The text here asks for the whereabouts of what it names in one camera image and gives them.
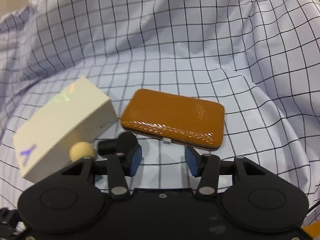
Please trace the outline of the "brown leather case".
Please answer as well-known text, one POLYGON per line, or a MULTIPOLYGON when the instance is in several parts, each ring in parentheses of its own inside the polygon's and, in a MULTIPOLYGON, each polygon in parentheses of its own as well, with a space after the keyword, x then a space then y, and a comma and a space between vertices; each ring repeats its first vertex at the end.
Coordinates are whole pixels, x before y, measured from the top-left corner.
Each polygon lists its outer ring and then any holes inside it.
POLYGON ((223 141, 225 108, 207 100, 139 89, 121 116, 124 129, 179 144, 218 149, 223 141))

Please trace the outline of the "white phone box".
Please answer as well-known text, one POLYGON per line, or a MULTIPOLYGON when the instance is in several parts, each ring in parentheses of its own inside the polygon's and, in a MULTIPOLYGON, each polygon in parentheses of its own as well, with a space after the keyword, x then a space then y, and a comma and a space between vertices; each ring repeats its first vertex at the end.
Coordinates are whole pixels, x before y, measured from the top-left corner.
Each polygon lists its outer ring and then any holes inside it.
POLYGON ((13 137, 23 179, 37 183, 69 161, 77 142, 93 142, 117 115, 111 99, 85 77, 56 94, 13 137))

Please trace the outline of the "black round sponge puff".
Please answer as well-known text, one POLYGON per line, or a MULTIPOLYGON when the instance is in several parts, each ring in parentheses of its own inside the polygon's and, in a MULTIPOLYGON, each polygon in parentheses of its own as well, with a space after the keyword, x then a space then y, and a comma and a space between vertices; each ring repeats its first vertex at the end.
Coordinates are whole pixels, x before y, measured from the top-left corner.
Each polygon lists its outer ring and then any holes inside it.
POLYGON ((116 153, 129 153, 136 145, 138 140, 131 132, 123 132, 117 138, 101 140, 98 143, 98 154, 101 157, 116 153))

